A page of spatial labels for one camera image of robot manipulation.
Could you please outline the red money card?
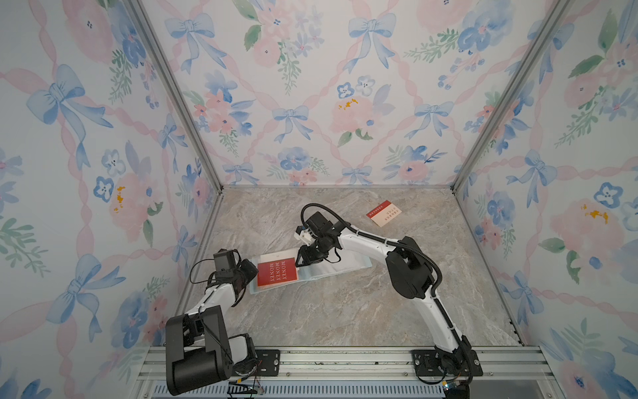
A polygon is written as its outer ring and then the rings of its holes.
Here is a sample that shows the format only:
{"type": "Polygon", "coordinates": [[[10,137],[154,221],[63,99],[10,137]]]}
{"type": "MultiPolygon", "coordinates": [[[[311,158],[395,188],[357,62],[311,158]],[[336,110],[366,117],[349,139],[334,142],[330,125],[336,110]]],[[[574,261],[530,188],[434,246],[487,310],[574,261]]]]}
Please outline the red money card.
{"type": "Polygon", "coordinates": [[[258,264],[257,287],[270,288],[298,281],[295,259],[276,259],[258,264]]]}

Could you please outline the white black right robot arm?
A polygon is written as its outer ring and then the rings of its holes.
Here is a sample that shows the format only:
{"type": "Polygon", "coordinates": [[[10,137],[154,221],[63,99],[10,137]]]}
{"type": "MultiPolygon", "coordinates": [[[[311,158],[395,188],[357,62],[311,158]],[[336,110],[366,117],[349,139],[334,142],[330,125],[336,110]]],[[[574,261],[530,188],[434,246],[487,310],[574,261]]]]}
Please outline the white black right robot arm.
{"type": "Polygon", "coordinates": [[[358,229],[320,204],[309,218],[301,217],[295,236],[302,241],[296,266],[309,267],[328,260],[330,253],[351,251],[385,264],[397,294],[412,301],[434,339],[434,369],[445,377],[467,376],[471,382],[483,374],[481,362],[468,338],[453,323],[437,295],[443,280],[440,267],[409,236],[389,239],[358,229]]]}

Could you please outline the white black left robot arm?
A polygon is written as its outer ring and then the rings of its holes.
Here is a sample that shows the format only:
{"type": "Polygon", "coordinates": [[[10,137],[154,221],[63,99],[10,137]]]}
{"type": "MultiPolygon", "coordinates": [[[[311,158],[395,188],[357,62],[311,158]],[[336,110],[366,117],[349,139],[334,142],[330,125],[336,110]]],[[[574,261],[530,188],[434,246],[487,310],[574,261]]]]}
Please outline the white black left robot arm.
{"type": "Polygon", "coordinates": [[[165,326],[165,370],[169,393],[179,396],[231,377],[257,372],[259,359],[251,337],[231,336],[225,316],[244,299],[258,269],[236,249],[221,249],[211,259],[215,271],[204,296],[165,326]]]}

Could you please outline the red and cream card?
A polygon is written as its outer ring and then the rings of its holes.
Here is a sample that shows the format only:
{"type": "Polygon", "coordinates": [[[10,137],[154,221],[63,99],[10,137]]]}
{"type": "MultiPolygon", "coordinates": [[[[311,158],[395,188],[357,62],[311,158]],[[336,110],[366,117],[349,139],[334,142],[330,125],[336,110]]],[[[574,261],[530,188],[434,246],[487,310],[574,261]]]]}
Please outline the red and cream card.
{"type": "Polygon", "coordinates": [[[392,202],[386,200],[367,213],[367,217],[379,227],[383,227],[395,219],[402,211],[392,202]]]}

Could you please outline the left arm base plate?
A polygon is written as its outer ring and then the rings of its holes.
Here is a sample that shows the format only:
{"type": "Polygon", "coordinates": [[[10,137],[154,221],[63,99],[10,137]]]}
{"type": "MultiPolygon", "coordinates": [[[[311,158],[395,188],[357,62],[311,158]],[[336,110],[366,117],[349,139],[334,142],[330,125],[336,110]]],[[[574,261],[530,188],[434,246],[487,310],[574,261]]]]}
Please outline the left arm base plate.
{"type": "Polygon", "coordinates": [[[232,377],[277,377],[281,365],[278,349],[257,349],[254,354],[233,365],[232,377]]]}

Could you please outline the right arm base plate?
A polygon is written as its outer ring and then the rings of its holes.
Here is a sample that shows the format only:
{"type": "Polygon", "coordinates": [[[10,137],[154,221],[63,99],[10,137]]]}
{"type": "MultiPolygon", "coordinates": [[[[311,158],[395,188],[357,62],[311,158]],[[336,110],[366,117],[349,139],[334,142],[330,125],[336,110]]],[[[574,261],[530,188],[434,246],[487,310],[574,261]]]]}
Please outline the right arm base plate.
{"type": "Polygon", "coordinates": [[[410,355],[419,377],[442,378],[444,372],[450,377],[483,377],[481,362],[472,349],[469,351],[469,357],[465,357],[461,350],[448,353],[437,348],[411,350],[410,355]]]}

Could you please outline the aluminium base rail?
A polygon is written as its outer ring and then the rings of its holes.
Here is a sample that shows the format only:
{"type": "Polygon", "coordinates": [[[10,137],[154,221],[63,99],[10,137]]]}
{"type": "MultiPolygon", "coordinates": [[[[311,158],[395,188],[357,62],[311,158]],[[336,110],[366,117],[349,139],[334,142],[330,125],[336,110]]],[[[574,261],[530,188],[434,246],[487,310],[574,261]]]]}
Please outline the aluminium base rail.
{"type": "Polygon", "coordinates": [[[563,398],[539,347],[477,347],[482,374],[427,377],[412,347],[265,347],[254,376],[186,392],[186,398],[563,398]]]}

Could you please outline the aluminium corner post left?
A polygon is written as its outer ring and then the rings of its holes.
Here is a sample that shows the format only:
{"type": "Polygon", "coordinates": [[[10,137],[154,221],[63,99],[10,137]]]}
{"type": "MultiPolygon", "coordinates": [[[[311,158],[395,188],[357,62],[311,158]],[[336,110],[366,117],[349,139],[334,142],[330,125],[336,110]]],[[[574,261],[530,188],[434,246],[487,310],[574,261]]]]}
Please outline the aluminium corner post left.
{"type": "Polygon", "coordinates": [[[183,94],[181,93],[179,84],[172,72],[169,60],[160,44],[156,31],[154,30],[151,21],[146,13],[145,7],[141,1],[137,0],[125,0],[124,6],[131,19],[138,29],[141,41],[147,47],[150,53],[150,58],[156,65],[159,79],[161,80],[164,89],[168,93],[169,100],[174,105],[176,113],[183,123],[187,136],[194,144],[195,153],[201,160],[204,171],[212,181],[214,191],[220,195],[223,192],[223,185],[220,182],[219,176],[214,169],[214,164],[207,153],[204,140],[199,134],[194,124],[183,94]]]}

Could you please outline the aluminium corner post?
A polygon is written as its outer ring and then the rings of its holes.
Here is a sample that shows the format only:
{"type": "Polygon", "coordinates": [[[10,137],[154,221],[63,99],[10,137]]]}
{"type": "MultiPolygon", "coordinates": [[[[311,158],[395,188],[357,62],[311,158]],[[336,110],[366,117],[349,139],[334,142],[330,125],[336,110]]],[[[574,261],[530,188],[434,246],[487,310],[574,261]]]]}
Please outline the aluminium corner post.
{"type": "Polygon", "coordinates": [[[526,53],[523,54],[520,60],[520,65],[515,73],[511,76],[508,85],[505,86],[500,101],[497,103],[493,115],[488,118],[485,124],[485,128],[479,134],[477,141],[471,147],[470,153],[460,169],[459,174],[455,178],[454,183],[450,186],[452,192],[456,195],[462,191],[463,185],[470,179],[470,173],[479,159],[480,154],[490,141],[490,137],[498,128],[498,125],[503,121],[505,114],[508,112],[510,106],[518,97],[520,91],[523,90],[529,75],[537,62],[542,58],[543,53],[552,41],[558,28],[563,23],[566,13],[571,8],[573,1],[558,0],[551,3],[546,17],[538,28],[537,36],[531,41],[526,53]]]}
{"type": "Polygon", "coordinates": [[[125,0],[124,6],[131,19],[138,29],[141,41],[147,47],[150,53],[150,58],[156,65],[159,79],[161,80],[164,89],[168,93],[169,100],[174,105],[176,113],[183,123],[187,136],[194,144],[195,153],[201,160],[204,171],[212,181],[214,191],[220,195],[223,192],[223,185],[220,182],[219,176],[214,169],[214,164],[207,153],[204,140],[199,134],[194,124],[183,94],[181,93],[179,84],[172,72],[169,60],[160,44],[156,31],[154,30],[151,21],[146,13],[145,7],[141,1],[137,0],[125,0]]]}

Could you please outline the aluminium corner post right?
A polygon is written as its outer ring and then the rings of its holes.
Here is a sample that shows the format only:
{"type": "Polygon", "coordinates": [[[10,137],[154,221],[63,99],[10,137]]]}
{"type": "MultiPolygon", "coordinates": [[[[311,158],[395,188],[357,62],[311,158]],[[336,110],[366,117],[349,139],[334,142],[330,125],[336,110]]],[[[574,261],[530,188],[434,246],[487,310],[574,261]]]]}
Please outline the aluminium corner post right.
{"type": "Polygon", "coordinates": [[[460,169],[459,174],[455,178],[454,183],[450,186],[452,192],[456,195],[462,191],[463,185],[470,179],[470,173],[479,159],[480,154],[490,141],[490,137],[498,128],[498,125],[503,121],[505,114],[508,112],[510,106],[518,97],[520,91],[523,90],[529,75],[537,62],[542,58],[543,53],[552,41],[558,28],[563,23],[566,13],[571,8],[573,1],[558,0],[551,3],[546,17],[538,28],[537,36],[531,41],[526,53],[523,54],[520,60],[520,65],[515,73],[511,76],[508,85],[505,86],[500,101],[497,103],[493,115],[488,118],[485,124],[485,128],[479,134],[477,141],[471,147],[470,153],[460,169]]]}

